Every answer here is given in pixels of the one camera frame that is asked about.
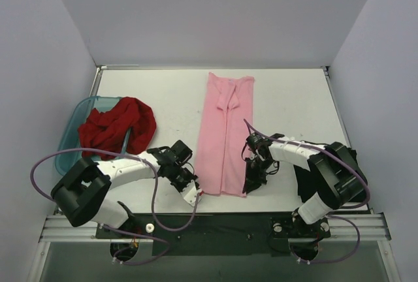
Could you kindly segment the pink t shirt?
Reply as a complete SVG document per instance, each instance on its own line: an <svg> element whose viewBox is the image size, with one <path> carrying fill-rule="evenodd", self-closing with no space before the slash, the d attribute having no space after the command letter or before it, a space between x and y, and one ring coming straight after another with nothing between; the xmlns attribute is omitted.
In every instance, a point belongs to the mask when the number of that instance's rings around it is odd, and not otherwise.
<svg viewBox="0 0 418 282"><path fill-rule="evenodd" d="M201 127L195 154L195 173L209 195L245 197L246 163L243 150L253 121L254 77L239 79L208 74Z"/></svg>

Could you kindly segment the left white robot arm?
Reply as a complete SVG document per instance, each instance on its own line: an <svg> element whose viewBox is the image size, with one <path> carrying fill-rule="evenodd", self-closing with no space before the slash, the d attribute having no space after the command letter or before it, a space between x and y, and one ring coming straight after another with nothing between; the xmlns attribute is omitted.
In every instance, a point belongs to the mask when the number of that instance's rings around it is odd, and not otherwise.
<svg viewBox="0 0 418 282"><path fill-rule="evenodd" d="M191 156L191 149L179 140L171 147L151 148L111 161L83 157L60 179L50 196L73 227L93 221L110 226L117 236L126 238L140 228L140 221L123 202L107 199L109 190L162 177L195 207L202 191L198 177L185 167Z"/></svg>

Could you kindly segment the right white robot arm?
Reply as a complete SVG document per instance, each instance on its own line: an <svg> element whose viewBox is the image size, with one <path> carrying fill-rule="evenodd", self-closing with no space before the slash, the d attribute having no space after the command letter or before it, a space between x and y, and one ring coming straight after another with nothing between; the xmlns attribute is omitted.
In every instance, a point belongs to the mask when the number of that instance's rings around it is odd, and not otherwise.
<svg viewBox="0 0 418 282"><path fill-rule="evenodd" d="M253 153L244 159L244 194L265 185L267 177L277 173L281 163L293 165L302 205L293 212L291 227L299 236L309 234L329 212L349 202L364 204L370 199L357 152L340 142L314 144L282 134L267 137L254 132L244 146Z"/></svg>

